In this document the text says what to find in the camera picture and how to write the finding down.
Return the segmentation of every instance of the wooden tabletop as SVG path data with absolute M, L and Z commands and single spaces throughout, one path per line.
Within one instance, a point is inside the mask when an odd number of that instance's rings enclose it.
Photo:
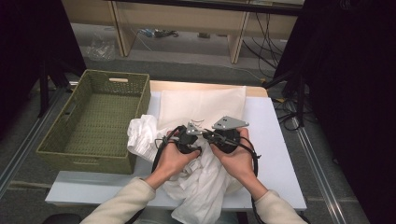
M 197 82 L 174 82 L 174 81 L 150 81 L 152 91 L 183 91 L 183 90 L 226 90 L 240 86 L 207 84 Z M 247 96 L 268 97 L 267 90 L 263 87 L 247 86 Z

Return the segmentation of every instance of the crumpled white fabric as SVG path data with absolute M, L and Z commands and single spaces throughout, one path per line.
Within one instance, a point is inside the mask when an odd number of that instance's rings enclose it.
M 128 150 L 153 162 L 157 154 L 155 140 L 166 135 L 168 129 L 157 130 L 157 119 L 152 115 L 142 115 L 140 119 L 132 119 L 129 123 L 127 134 Z
M 189 121 L 199 129 L 211 130 L 212 125 L 223 116 L 241 119 L 245 99 L 246 87 L 215 91 L 163 91 L 157 123 L 159 131 L 154 131 L 152 119 L 146 116 L 142 116 L 142 120 L 131 121 L 128 149 L 146 157 L 146 160 L 154 161 L 157 148 L 153 143 L 155 138 L 166 134 L 165 130 L 173 130 L 183 124 L 187 126 Z M 194 147 L 202 148 L 201 157 L 166 181 L 163 188 L 173 199 L 184 199 L 172 213 L 174 219 L 189 224 L 215 223 L 221 212 L 224 194 L 241 189 L 242 185 L 226 172 L 202 136 L 194 144 Z

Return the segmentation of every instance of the green basket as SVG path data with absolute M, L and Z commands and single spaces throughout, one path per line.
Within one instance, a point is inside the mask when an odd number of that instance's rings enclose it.
M 149 75 L 86 70 L 36 153 L 58 170 L 132 174 L 127 129 L 149 100 Z

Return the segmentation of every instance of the sleeve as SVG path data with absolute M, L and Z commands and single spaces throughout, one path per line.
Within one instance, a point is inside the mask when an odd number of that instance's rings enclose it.
M 155 198 L 155 190 L 144 180 L 134 178 L 114 198 L 99 205 L 81 223 L 127 222 Z
M 297 215 L 291 205 L 281 199 L 273 190 L 268 190 L 255 204 L 257 213 L 267 224 L 306 223 Z

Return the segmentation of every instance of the metal part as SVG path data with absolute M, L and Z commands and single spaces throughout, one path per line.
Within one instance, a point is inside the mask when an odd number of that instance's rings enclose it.
M 43 127 L 48 121 L 49 114 L 52 112 L 54 105 L 56 102 L 61 99 L 62 95 L 65 93 L 65 88 L 58 88 L 49 102 L 49 109 L 46 113 L 40 118 L 37 119 L 34 126 L 23 140 L 21 146 L 15 152 L 14 156 L 12 157 L 11 161 L 8 163 L 4 172 L 0 175 L 0 199 L 6 193 L 8 184 L 11 182 L 12 178 L 14 178 L 15 174 L 20 169 L 21 165 L 23 164 L 24 160 L 26 159 L 29 152 L 32 150 L 35 142 L 37 141 L 37 137 L 43 131 Z
M 219 119 L 212 128 L 216 130 L 231 130 L 235 128 L 247 127 L 248 122 L 242 121 L 240 119 L 234 119 L 229 116 L 224 116 L 222 119 Z
M 188 135 L 199 135 L 199 134 L 202 134 L 202 131 L 199 131 L 191 122 L 189 122 L 187 124 L 186 134 L 188 134 Z
M 290 108 L 291 111 L 296 110 L 293 103 L 288 103 L 288 107 Z M 297 118 L 293 118 L 292 122 L 296 128 L 299 126 Z M 318 157 L 315 153 L 315 150 L 312 147 L 311 142 L 309 141 L 305 128 L 300 127 L 297 130 L 297 133 L 303 145 L 303 149 L 308 159 L 309 165 L 311 166 L 315 179 L 318 182 L 320 192 L 323 196 L 325 203 L 327 204 L 333 223 L 347 223 L 344 214 L 341 210 L 341 206 L 337 201 L 334 193 L 332 192 L 332 188 L 329 184 L 329 181 L 327 180 L 326 175 L 324 174 L 323 169 L 321 168 L 320 162 L 318 161 Z

